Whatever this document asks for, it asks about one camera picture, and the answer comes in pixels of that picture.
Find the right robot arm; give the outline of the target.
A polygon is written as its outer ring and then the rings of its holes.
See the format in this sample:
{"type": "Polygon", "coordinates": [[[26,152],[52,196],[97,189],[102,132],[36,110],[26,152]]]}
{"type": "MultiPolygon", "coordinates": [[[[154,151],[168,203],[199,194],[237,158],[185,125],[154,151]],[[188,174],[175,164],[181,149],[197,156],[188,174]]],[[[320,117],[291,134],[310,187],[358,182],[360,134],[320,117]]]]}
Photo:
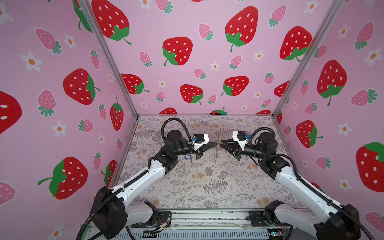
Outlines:
{"type": "Polygon", "coordinates": [[[264,173],[288,188],[312,210],[309,214],[274,201],[265,208],[266,222],[289,224],[318,240],[360,239],[363,228],[359,226],[357,209],[329,198],[301,177],[293,160],[276,153],[278,142],[274,131],[262,130],[255,142],[244,131],[235,131],[231,139],[221,142],[221,147],[237,160],[242,156],[250,157],[264,173]]]}

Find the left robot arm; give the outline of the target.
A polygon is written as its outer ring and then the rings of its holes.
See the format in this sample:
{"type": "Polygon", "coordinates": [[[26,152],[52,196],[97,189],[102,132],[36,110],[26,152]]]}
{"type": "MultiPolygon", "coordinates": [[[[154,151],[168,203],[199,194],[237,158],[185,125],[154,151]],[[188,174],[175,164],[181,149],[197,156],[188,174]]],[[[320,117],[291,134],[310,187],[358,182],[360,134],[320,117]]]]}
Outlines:
{"type": "Polygon", "coordinates": [[[131,202],[152,183],[167,175],[178,164],[179,156],[194,154],[199,159],[205,151],[217,146],[207,134],[185,139],[178,130],[170,131],[162,139],[164,146],[149,158],[146,168],[120,185],[111,189],[103,187],[97,192],[87,220],[99,230],[91,237],[93,240],[100,236],[110,240],[131,225],[155,226],[159,218],[158,208],[149,201],[138,206],[131,206],[131,202]]]}

